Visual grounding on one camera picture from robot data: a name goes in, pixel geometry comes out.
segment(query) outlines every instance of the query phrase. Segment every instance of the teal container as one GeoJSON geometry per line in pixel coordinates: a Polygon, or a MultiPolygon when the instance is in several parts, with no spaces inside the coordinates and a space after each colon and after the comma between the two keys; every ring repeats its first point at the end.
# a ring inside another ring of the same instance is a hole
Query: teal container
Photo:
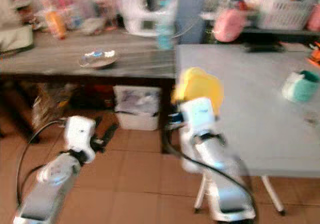
{"type": "Polygon", "coordinates": [[[307,102],[316,93],[319,87],[320,77],[316,73],[308,70],[303,70],[299,74],[304,75],[304,78],[295,83],[293,100],[307,102]]]}

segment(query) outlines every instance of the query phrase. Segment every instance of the plastic bin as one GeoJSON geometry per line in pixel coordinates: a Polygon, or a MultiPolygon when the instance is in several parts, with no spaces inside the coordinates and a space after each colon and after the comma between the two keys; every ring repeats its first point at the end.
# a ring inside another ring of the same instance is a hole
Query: plastic bin
{"type": "Polygon", "coordinates": [[[261,0],[260,29],[302,30],[318,0],[261,0]]]}
{"type": "MultiPolygon", "coordinates": [[[[123,98],[124,90],[138,90],[138,91],[158,91],[161,89],[158,87],[147,87],[147,86],[125,86],[125,85],[116,85],[113,87],[116,102],[123,98]]],[[[144,116],[144,115],[134,115],[122,112],[116,112],[116,116],[120,123],[120,126],[123,129],[131,130],[145,130],[145,131],[154,131],[158,128],[159,114],[157,116],[144,116]]]]}

